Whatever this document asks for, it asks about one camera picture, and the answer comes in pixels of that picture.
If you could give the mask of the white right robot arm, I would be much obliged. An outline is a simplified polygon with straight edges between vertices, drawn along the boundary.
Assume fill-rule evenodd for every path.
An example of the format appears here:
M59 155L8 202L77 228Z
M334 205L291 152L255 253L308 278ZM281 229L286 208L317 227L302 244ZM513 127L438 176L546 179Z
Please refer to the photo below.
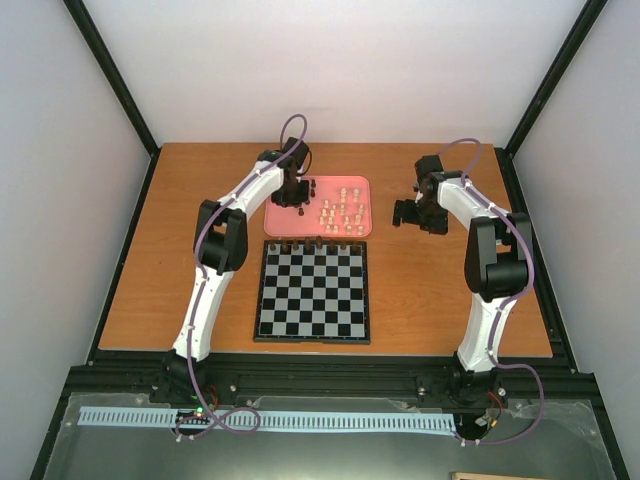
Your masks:
M409 223L444 235L453 216L467 230L464 277L471 309L456 356L463 371L488 372L498 365L512 309L533 287L531 222L496 205L460 171L422 174L414 191L414 200L396 202L394 226Z

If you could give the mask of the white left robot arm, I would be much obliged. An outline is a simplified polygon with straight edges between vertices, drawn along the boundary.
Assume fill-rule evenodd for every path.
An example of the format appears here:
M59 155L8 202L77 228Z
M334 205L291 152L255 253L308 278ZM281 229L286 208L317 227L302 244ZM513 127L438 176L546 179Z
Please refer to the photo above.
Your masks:
M303 176L304 163L311 157L308 145L290 138L280 149L259 154L252 170L230 193L201 203L193 245L193 291L165 360L165 368L177 373L172 388L184 401L197 402L207 393L208 378L195 365L210 353L224 294L247 258L249 219L268 199L282 207L302 207L310 197L310 182Z

